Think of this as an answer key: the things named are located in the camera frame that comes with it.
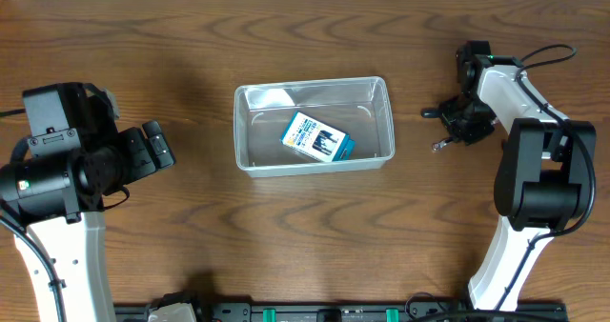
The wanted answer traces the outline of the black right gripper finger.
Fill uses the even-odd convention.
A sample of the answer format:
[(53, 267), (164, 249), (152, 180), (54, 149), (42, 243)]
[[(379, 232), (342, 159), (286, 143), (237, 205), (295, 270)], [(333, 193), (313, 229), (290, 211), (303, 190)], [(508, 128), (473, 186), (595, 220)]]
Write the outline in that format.
[(459, 98), (452, 97), (444, 102), (441, 102), (438, 107), (439, 119), (444, 125), (452, 125), (459, 116), (458, 109)]
[(491, 134), (490, 124), (471, 124), (454, 127), (452, 137), (456, 142), (463, 142), (466, 146), (475, 144)]

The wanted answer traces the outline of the black yellow screwdriver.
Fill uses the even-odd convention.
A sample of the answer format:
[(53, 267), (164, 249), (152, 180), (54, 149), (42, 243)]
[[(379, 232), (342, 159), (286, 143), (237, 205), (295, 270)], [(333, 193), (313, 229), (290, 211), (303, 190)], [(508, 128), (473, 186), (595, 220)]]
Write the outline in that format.
[(440, 118), (442, 115), (442, 111), (439, 109), (434, 109), (434, 108), (426, 108), (423, 109), (420, 112), (420, 115), (423, 118), (428, 118), (428, 119), (435, 119), (435, 118)]

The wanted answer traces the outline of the silver ring wrench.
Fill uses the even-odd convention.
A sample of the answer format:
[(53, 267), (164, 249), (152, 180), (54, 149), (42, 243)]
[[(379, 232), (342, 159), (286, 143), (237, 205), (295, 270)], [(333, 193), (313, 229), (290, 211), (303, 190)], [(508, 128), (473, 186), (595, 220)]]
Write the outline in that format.
[(452, 144), (453, 142), (454, 142), (454, 138), (448, 137), (448, 138), (442, 139), (440, 141), (437, 141), (436, 143), (433, 143), (431, 149), (433, 152), (438, 152), (438, 151), (442, 150), (443, 148), (447, 147), (448, 145)]

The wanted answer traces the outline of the blue white product box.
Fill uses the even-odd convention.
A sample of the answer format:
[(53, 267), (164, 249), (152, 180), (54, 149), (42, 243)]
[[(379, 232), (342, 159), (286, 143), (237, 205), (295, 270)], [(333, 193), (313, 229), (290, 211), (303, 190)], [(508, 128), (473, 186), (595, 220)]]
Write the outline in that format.
[(280, 142), (293, 151), (324, 163), (348, 160), (356, 147), (356, 141), (349, 133), (300, 111), (293, 115)]

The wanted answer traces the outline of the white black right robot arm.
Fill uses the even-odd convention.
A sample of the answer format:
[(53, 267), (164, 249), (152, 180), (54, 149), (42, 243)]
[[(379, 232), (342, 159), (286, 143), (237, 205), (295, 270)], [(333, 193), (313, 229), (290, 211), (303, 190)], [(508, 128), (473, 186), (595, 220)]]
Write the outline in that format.
[(475, 311), (514, 312), (544, 248), (578, 230), (596, 198), (597, 133), (555, 109), (531, 84), (525, 59), (494, 55), (486, 41), (457, 49), (459, 95), (429, 111), (452, 143), (472, 145), (502, 126), (508, 138), (494, 183), (499, 218), (478, 271), (468, 282)]

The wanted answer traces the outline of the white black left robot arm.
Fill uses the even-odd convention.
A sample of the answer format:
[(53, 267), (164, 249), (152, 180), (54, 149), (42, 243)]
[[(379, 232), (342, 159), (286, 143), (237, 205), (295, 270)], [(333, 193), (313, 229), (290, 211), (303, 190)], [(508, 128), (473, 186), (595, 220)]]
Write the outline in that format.
[(119, 131), (91, 83), (24, 91), (30, 134), (1, 169), (1, 223), (15, 237), (43, 321), (113, 321), (103, 199), (174, 165), (158, 122)]

